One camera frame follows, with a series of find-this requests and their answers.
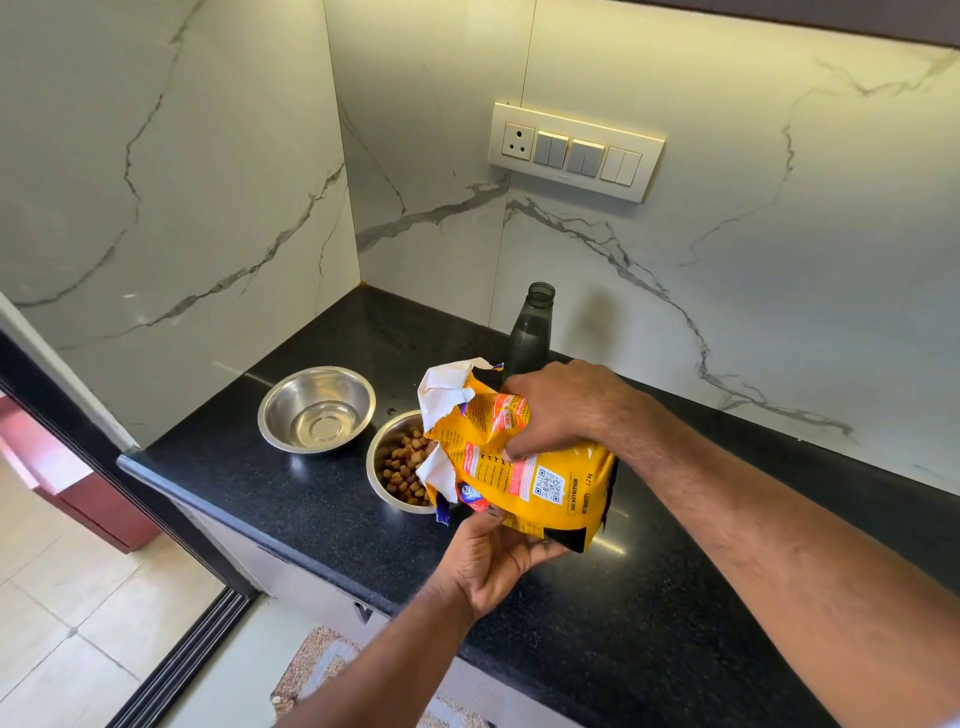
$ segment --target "yellow bag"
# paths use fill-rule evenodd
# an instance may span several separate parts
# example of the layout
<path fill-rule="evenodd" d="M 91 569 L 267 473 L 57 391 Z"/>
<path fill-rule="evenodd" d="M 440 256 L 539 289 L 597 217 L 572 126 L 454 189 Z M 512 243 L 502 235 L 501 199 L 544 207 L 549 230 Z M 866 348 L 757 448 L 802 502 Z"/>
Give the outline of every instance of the yellow bag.
<path fill-rule="evenodd" d="M 450 369 L 428 371 L 420 386 L 424 434 L 440 445 L 417 470 L 431 500 L 436 503 L 440 491 L 474 510 L 493 504 L 509 514 L 504 522 L 511 528 L 586 550 L 607 511 L 613 454 L 584 442 L 507 462 L 504 446 L 530 421 L 526 400 L 498 394 L 474 377 L 472 366 L 491 368 L 482 359 L 445 366 Z M 431 379 L 437 372 L 441 376 Z M 444 387 L 431 388 L 430 381 Z"/>

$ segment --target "qr code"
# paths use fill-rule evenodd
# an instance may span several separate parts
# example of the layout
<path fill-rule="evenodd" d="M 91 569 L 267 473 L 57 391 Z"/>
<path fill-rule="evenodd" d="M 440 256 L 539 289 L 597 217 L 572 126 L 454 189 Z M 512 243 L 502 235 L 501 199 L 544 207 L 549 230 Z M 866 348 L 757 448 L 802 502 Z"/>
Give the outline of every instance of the qr code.
<path fill-rule="evenodd" d="M 537 468 L 537 478 L 534 480 L 535 496 L 562 505 L 565 485 L 566 481 L 553 471 L 548 471 L 543 465 Z"/>

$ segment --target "countertop edge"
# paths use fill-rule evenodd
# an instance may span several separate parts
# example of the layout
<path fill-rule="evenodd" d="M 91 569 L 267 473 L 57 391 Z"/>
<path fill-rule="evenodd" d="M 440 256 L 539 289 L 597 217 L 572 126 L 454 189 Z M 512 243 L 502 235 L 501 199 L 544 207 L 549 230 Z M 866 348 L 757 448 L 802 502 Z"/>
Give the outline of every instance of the countertop edge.
<path fill-rule="evenodd" d="M 117 466 L 120 470 L 146 483 L 165 496 L 178 500 L 191 508 L 195 508 L 217 523 L 237 531 L 272 556 L 328 582 L 336 589 L 344 592 L 347 596 L 366 603 L 368 606 L 373 607 L 391 619 L 396 617 L 405 606 L 403 604 L 396 604 L 389 599 L 384 599 L 375 592 L 366 589 L 363 585 L 343 576 L 338 571 L 325 567 L 321 562 L 304 556 L 283 542 L 263 533 L 263 531 L 234 518 L 227 511 L 216 507 L 209 501 L 194 496 L 172 480 L 159 475 L 155 471 L 133 460 L 131 455 L 137 452 L 142 452 L 142 450 L 129 449 L 121 453 L 117 458 Z M 457 650 L 457 657 L 468 665 L 476 667 L 493 679 L 500 681 L 507 687 L 520 692 L 561 716 L 581 724 L 600 724 L 602 722 L 600 716 L 596 715 L 584 705 L 573 702 L 562 695 L 551 693 L 546 687 L 531 682 L 518 670 L 504 669 L 493 657 L 483 650 L 471 646 L 466 641 L 461 643 L 460 648 Z"/>

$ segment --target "cabinet handle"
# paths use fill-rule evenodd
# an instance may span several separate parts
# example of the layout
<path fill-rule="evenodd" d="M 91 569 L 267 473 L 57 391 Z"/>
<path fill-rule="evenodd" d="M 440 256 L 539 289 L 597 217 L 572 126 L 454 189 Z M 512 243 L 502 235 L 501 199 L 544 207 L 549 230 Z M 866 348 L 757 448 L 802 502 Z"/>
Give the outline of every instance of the cabinet handle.
<path fill-rule="evenodd" d="M 358 601 L 353 602 L 353 611 L 357 613 L 357 618 L 364 624 L 369 622 L 370 617 L 373 615 L 373 609 Z"/>

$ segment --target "black granite countertop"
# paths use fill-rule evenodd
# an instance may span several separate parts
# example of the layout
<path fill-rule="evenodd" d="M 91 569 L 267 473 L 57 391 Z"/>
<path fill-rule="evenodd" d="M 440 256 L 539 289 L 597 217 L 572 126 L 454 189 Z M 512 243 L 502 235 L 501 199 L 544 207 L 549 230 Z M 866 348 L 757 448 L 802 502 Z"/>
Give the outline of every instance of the black granite countertop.
<path fill-rule="evenodd" d="M 394 413 L 417 408 L 427 367 L 502 360 L 507 343 L 489 328 L 361 286 L 120 465 L 395 615 L 440 560 L 451 530 L 382 501 L 366 479 L 367 446 Z M 370 427 L 326 455 L 270 447 L 255 418 L 270 384 L 323 364 L 371 382 Z M 960 498 L 635 386 L 960 593 Z M 625 467 L 602 542 L 524 577 L 473 628 L 461 657 L 589 728 L 832 723 L 705 554 Z"/>

